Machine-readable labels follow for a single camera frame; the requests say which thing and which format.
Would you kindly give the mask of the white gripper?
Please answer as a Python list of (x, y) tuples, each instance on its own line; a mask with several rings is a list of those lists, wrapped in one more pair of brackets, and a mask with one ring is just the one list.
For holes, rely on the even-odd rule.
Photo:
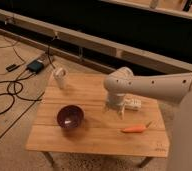
[[(120, 111), (123, 108), (124, 103), (125, 103), (125, 95), (124, 94), (108, 93), (107, 97), (106, 97), (105, 106), (103, 108), (103, 112), (107, 112), (110, 109)], [(124, 119), (125, 109), (122, 109), (120, 111), (120, 116), (121, 116), (121, 119)]]

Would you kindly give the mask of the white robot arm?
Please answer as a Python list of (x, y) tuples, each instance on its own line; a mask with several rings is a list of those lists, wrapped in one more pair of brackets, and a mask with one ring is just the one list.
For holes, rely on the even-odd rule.
[(166, 171), (192, 171), (192, 72), (135, 76), (122, 67), (107, 75), (103, 85), (109, 108), (121, 108), (126, 94), (178, 103)]

